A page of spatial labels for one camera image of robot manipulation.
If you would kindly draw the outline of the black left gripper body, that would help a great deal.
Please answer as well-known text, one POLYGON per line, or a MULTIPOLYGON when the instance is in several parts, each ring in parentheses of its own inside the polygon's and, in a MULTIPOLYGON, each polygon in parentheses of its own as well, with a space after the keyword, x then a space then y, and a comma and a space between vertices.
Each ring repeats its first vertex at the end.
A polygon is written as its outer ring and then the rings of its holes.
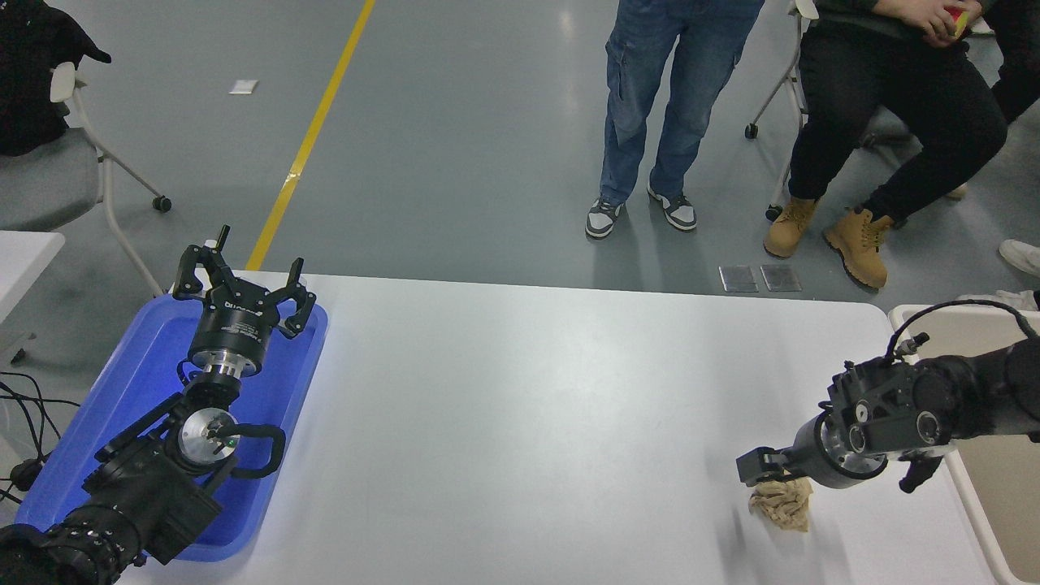
POLYGON ((198 321, 188 359, 204 366, 213 355, 235 354, 246 366, 263 366, 271 333, 281 315, 276 304, 261 300, 249 303, 208 292, 198 321))

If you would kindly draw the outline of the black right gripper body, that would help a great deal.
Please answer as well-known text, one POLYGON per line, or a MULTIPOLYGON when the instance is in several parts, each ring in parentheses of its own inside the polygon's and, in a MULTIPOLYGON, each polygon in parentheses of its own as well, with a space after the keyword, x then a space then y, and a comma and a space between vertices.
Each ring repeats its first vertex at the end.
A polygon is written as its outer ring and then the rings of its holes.
POLYGON ((795 473, 834 489, 853 488, 886 470, 882 455, 865 456, 848 448, 828 414, 818 414, 796 432, 790 463, 795 473))

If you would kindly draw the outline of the person's hand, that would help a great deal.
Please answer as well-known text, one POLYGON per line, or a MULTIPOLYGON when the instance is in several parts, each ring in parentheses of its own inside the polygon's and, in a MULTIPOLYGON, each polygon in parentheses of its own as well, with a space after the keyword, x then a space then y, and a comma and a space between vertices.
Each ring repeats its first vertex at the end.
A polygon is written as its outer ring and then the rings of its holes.
POLYGON ((974 7, 974 2, 962 1, 877 1, 870 10, 921 30, 925 44, 944 48, 960 37, 957 19, 950 10, 968 15, 974 7))

